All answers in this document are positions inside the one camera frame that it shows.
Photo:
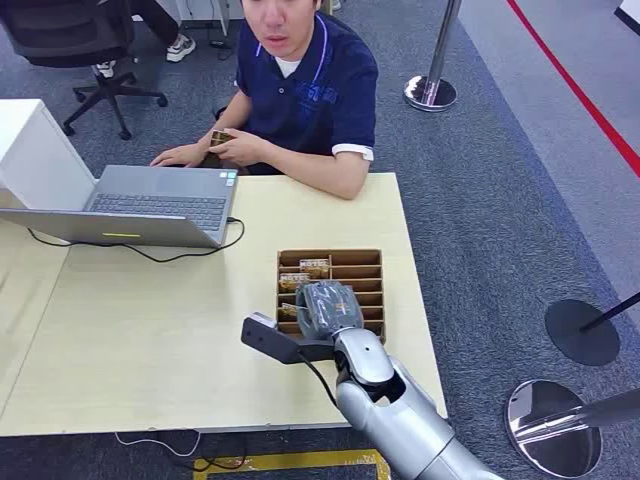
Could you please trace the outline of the person's right hand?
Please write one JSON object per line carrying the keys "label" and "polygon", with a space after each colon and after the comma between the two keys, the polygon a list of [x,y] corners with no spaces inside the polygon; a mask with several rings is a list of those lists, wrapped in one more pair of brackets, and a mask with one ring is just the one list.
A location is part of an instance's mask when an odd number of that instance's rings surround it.
{"label": "person's right hand", "polygon": [[196,142],[165,150],[150,163],[151,167],[195,168],[201,165],[208,153],[208,143]]}

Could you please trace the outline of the person's left hand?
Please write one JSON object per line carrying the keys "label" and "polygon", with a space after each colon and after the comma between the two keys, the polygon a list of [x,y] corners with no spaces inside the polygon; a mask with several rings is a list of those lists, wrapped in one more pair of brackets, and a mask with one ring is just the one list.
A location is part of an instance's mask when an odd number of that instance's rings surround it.
{"label": "person's left hand", "polygon": [[269,142],[254,134],[232,128],[224,132],[232,139],[219,146],[217,155],[222,160],[248,167],[263,161],[269,150]]}

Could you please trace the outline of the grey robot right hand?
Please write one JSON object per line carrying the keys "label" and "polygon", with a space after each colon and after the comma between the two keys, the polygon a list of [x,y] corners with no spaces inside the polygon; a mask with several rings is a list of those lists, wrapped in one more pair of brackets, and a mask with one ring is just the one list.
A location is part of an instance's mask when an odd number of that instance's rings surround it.
{"label": "grey robot right hand", "polygon": [[328,340],[345,328],[362,328],[364,317],[351,286],[322,280],[298,286],[295,292],[297,322],[309,340]]}

